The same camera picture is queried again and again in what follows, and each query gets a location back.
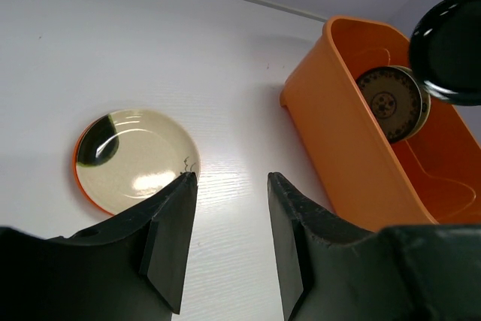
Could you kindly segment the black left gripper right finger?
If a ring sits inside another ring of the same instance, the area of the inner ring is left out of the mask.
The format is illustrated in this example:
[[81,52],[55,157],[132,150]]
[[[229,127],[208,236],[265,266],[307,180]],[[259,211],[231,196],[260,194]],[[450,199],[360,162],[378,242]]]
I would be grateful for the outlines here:
[[281,173],[268,206],[286,320],[478,320],[480,227],[370,232],[333,214]]

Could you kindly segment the blue floral patterned plate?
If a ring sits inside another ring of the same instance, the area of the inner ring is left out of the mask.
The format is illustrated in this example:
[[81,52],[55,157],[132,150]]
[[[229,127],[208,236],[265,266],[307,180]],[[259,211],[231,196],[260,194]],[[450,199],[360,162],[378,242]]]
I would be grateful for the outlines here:
[[372,68],[355,82],[390,144],[415,133],[426,115],[426,102],[409,68]]

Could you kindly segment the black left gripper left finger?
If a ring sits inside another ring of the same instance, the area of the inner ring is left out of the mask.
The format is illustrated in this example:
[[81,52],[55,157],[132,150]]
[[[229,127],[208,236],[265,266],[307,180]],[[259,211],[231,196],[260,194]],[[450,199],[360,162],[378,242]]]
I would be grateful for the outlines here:
[[198,193],[186,172],[69,238],[1,230],[3,320],[170,320],[180,312]]

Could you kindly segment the orange red plate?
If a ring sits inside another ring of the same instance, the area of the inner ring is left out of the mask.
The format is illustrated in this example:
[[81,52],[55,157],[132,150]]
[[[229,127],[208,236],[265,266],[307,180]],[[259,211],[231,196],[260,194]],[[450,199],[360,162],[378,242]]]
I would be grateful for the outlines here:
[[78,173],[77,173],[77,151],[80,147],[80,143],[81,141],[83,140],[83,137],[84,135],[87,133],[87,131],[95,124],[95,121],[94,122],[91,122],[81,133],[80,133],[80,136],[78,137],[78,139],[76,140],[76,143],[74,145],[74,148],[72,150],[72,154],[71,154],[71,170],[72,170],[72,174],[73,174],[73,178],[74,178],[74,182],[75,182],[75,185],[76,187],[78,188],[78,190],[80,191],[83,199],[85,199],[86,201],[88,201],[95,209],[101,211],[102,213],[104,214],[107,214],[109,217],[112,217],[113,214],[111,212],[108,212],[107,210],[105,210],[104,208],[100,207],[97,203],[95,203],[90,197],[89,195],[86,193],[85,189],[83,188],[81,182],[80,182],[80,179],[78,177]]

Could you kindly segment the cream floral plate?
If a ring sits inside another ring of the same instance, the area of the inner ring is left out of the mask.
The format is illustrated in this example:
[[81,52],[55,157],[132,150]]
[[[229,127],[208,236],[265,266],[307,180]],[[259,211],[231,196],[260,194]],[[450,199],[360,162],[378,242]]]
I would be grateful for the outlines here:
[[199,174],[189,133],[150,109],[114,111],[95,120],[77,151],[77,173],[89,197],[113,215],[146,200],[181,174]]

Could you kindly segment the orange plastic dish rack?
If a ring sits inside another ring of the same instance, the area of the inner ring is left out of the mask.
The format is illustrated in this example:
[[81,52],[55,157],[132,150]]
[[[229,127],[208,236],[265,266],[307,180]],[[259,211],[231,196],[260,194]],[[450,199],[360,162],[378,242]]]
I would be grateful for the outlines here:
[[433,100],[426,124],[390,144],[356,79],[407,65],[396,28],[332,17],[289,76],[280,103],[291,115],[336,213],[370,231],[480,221],[480,148],[458,111]]

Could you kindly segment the pale green rimmed plate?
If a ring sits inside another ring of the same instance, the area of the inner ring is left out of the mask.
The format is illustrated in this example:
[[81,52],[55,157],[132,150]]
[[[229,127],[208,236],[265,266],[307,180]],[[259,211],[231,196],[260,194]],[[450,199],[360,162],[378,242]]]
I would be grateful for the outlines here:
[[[414,79],[413,72],[410,68],[402,66],[402,65],[394,65],[394,68],[402,70],[404,73],[408,74],[411,78]],[[420,131],[420,129],[425,125],[430,110],[431,110],[431,96],[415,81],[415,85],[417,85],[421,99],[422,99],[422,109],[421,115],[414,127],[414,129],[409,133],[407,138],[413,137],[416,133]]]

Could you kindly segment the black plate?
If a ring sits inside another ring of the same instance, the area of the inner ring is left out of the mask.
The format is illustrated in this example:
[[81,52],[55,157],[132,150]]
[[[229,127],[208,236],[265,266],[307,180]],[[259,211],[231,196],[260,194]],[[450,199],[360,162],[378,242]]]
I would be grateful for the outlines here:
[[480,105],[480,0],[443,0],[416,24],[409,63],[431,96]]

